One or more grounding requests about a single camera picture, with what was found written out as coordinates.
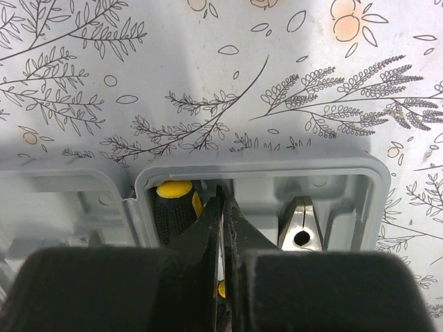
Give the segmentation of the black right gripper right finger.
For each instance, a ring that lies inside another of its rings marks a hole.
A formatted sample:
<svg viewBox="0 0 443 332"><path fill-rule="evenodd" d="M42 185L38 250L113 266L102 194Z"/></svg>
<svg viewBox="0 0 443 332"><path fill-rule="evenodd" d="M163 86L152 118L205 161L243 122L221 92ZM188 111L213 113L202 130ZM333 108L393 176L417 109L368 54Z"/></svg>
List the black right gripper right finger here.
<svg viewBox="0 0 443 332"><path fill-rule="evenodd" d="M408 267L378 252L278 249L225 200L226 296L234 331L433 331Z"/></svg>

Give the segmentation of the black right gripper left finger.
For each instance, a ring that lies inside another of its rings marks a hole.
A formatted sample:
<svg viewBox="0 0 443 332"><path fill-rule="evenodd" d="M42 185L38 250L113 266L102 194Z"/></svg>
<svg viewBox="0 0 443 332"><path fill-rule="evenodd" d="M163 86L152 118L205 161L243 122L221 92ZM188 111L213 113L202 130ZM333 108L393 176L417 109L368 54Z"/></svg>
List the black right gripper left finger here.
<svg viewBox="0 0 443 332"><path fill-rule="evenodd" d="M8 331L214 331L222 201L161 248L47 248L6 299Z"/></svg>

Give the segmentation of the short yellow black screwdriver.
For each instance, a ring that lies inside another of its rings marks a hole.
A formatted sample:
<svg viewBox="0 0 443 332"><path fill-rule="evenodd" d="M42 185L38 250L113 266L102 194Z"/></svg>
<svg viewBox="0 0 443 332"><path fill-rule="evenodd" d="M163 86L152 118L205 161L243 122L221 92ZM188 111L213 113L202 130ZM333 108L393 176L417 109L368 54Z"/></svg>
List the short yellow black screwdriver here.
<svg viewBox="0 0 443 332"><path fill-rule="evenodd" d="M217 283L216 283L216 295L217 295L217 306L216 306L216 320L215 320L215 331L225 331L224 323L224 312L226 311L226 273L225 273L225 250L224 250L224 202L226 200L226 195L224 194L224 189L221 185L216 187L216 197L220 204L220 221L218 230L218 268L221 270L218 272Z"/></svg>

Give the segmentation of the orange black pliers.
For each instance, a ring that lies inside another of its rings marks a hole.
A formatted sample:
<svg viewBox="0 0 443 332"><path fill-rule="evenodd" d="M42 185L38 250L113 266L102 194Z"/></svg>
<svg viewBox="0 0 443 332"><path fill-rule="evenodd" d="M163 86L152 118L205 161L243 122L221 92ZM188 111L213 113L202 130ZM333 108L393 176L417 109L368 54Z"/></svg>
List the orange black pliers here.
<svg viewBox="0 0 443 332"><path fill-rule="evenodd" d="M323 251L323 234L309 196L297 196L279 220L278 247L285 251Z"/></svg>

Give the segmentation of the long yellow black screwdriver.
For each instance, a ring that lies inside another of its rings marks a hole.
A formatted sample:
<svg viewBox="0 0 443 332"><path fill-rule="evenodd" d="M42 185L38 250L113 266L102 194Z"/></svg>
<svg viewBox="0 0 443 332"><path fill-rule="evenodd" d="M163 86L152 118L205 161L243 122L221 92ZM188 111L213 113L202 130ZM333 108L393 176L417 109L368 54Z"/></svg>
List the long yellow black screwdriver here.
<svg viewBox="0 0 443 332"><path fill-rule="evenodd" d="M184 233L204 206L192 181L166 181L156 188L154 222L162 245Z"/></svg>

